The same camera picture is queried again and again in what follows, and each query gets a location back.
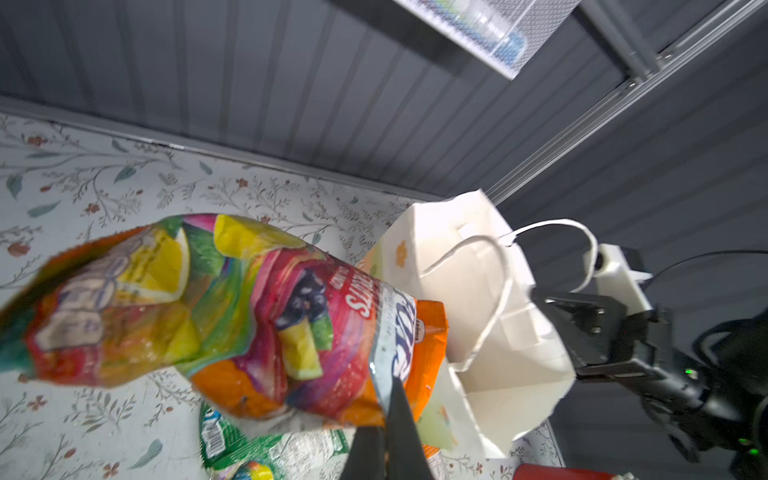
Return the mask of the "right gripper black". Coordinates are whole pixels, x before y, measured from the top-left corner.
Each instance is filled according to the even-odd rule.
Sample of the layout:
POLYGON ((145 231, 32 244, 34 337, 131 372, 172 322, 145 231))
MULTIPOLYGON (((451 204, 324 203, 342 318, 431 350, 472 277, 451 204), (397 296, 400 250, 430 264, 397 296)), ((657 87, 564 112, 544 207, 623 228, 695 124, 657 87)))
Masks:
POLYGON ((671 326, 655 312, 633 323, 660 327, 660 344, 622 336, 627 307, 602 295, 533 287, 530 299, 554 326, 577 377, 616 382, 636 394, 678 452, 697 462, 712 448, 737 462, 767 459, 767 314, 730 320, 701 333, 687 355, 670 345, 671 326))

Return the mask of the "white paper bag floral print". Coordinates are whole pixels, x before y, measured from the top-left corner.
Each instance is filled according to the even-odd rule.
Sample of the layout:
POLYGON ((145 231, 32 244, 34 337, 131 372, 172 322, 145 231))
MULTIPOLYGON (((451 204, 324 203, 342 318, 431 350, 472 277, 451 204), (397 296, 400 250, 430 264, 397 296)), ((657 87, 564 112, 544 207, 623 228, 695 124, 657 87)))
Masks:
POLYGON ((361 261, 376 278, 440 302, 446 357, 417 424, 421 442, 502 458, 553 412, 575 380, 512 228, 484 192, 416 203, 390 221, 361 261))

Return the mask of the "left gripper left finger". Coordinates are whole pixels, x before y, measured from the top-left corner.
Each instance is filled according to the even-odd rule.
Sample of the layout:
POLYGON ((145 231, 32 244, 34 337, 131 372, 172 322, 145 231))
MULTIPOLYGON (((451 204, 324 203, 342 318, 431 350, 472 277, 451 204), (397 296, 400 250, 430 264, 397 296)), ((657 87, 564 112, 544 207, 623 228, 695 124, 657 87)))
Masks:
POLYGON ((360 427, 356 430, 340 480, 384 480, 386 473, 385 430, 360 427))

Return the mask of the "orange Fox's fruit candy bag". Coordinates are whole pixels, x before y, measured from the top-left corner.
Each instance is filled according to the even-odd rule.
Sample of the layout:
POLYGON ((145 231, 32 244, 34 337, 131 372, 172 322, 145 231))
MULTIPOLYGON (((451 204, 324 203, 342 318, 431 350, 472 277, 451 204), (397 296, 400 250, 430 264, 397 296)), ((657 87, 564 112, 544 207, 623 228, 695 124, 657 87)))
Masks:
POLYGON ((1 367, 101 388, 173 367, 261 429, 381 426, 395 381, 422 414, 448 331, 441 303, 274 226, 179 215, 53 257, 1 311, 1 367))

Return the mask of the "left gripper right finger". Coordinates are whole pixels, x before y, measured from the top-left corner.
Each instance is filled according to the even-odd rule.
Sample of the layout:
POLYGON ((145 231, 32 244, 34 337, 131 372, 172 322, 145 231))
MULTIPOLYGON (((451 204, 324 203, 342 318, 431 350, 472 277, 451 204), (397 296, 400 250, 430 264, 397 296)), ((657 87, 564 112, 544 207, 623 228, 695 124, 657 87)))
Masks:
POLYGON ((433 480, 416 423, 399 378, 393 379, 386 436, 386 479, 433 480))

